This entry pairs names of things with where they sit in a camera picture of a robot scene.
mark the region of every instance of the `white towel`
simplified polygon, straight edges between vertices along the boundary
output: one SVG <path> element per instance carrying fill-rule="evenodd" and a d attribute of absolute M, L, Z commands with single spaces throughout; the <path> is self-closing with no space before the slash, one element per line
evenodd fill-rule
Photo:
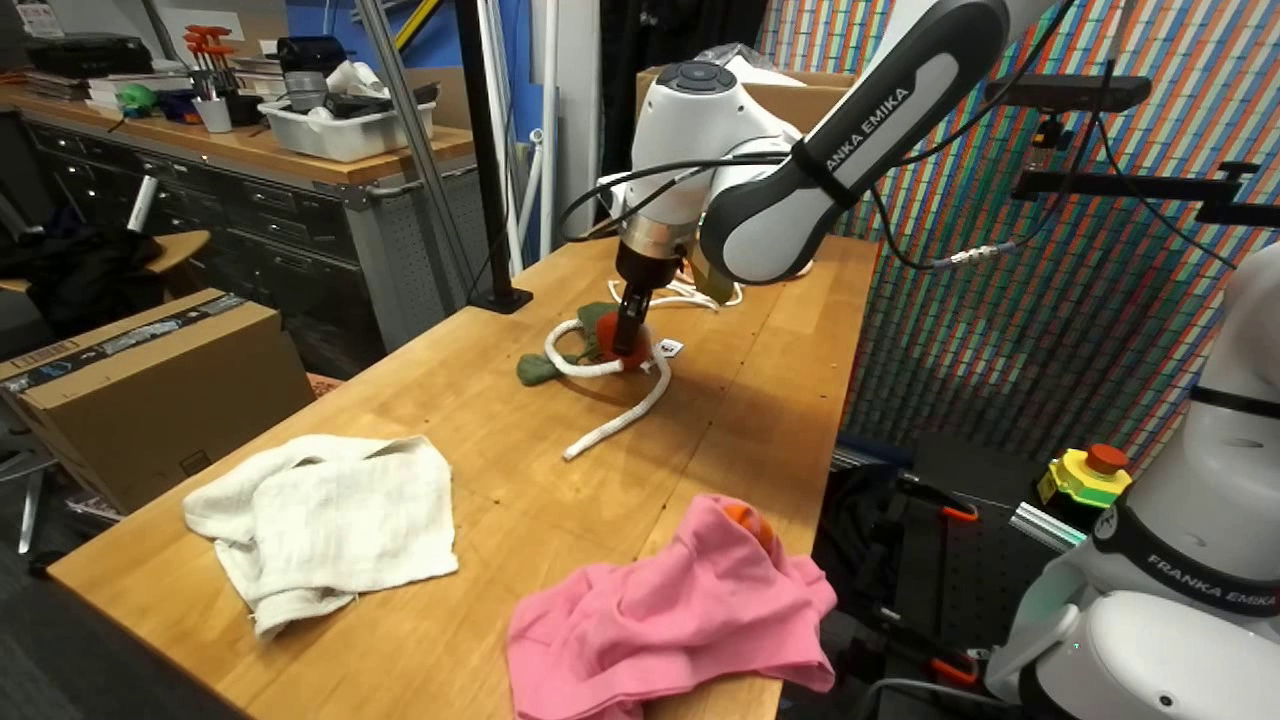
<path fill-rule="evenodd" d="M 183 501 L 257 631 L 455 571 L 450 467 L 429 440 L 296 435 Z"/>

